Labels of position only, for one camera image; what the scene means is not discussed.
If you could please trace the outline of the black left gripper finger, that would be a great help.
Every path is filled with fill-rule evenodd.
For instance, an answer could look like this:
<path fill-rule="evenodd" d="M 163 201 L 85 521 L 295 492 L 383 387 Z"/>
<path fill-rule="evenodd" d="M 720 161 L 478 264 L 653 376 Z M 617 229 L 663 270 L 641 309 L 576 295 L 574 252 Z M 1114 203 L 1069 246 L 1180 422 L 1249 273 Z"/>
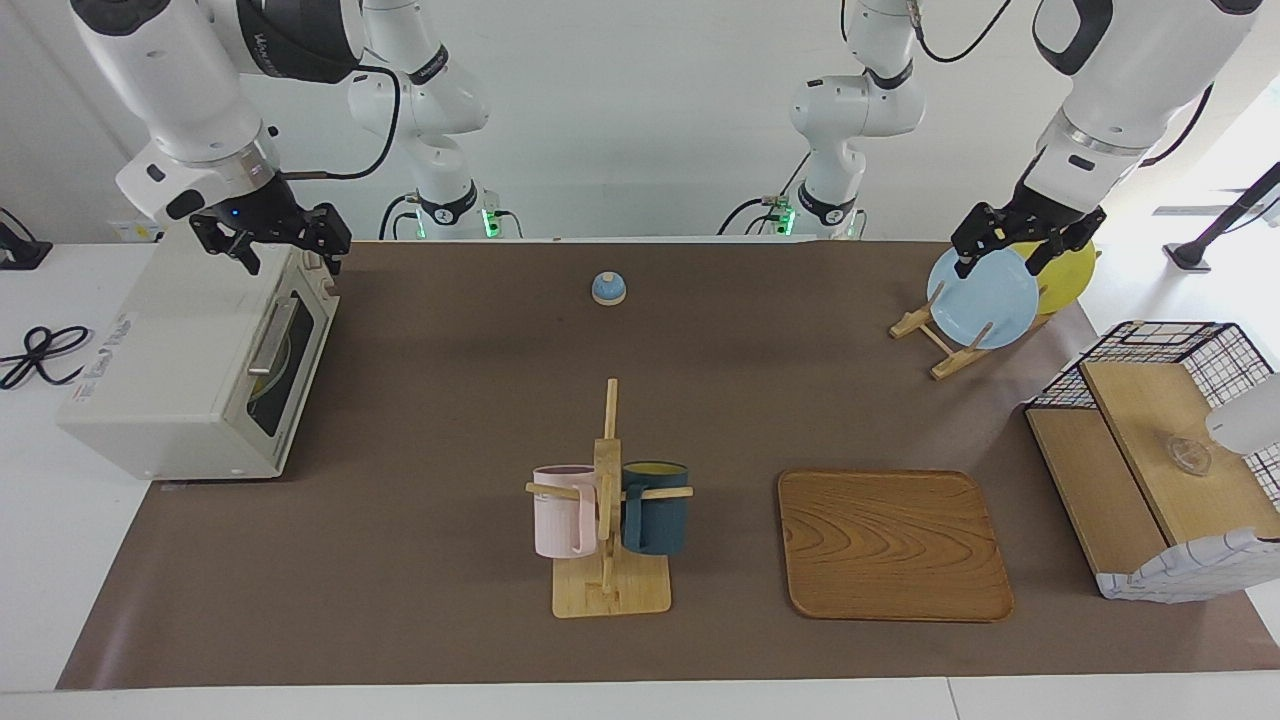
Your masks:
<path fill-rule="evenodd" d="M 1069 225 L 1060 231 L 1051 232 L 1043 240 L 1027 241 L 1020 243 L 1020 255 L 1024 265 L 1032 277 L 1041 273 L 1057 258 L 1066 252 L 1076 252 L 1092 241 L 1093 229 L 1089 225 Z"/>
<path fill-rule="evenodd" d="M 1004 215 L 988 202 L 977 202 L 951 233 L 957 255 L 954 270 L 966 279 L 982 258 L 1004 247 Z"/>

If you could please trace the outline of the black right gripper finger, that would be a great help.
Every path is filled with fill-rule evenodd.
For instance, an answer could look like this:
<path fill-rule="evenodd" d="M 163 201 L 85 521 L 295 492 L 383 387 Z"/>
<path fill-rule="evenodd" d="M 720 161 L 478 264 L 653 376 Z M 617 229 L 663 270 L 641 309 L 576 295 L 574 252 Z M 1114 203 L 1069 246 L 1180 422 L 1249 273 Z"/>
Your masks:
<path fill-rule="evenodd" d="M 343 258 L 351 251 L 352 233 L 339 210 L 330 202 L 302 213 L 300 246 L 320 256 L 333 277 L 338 277 Z"/>
<path fill-rule="evenodd" d="M 189 228 L 205 252 L 225 255 L 238 261 L 251 275 L 257 275 L 261 260 L 253 250 L 256 234 L 248 231 L 225 229 L 219 219 L 207 213 L 189 217 Z"/>

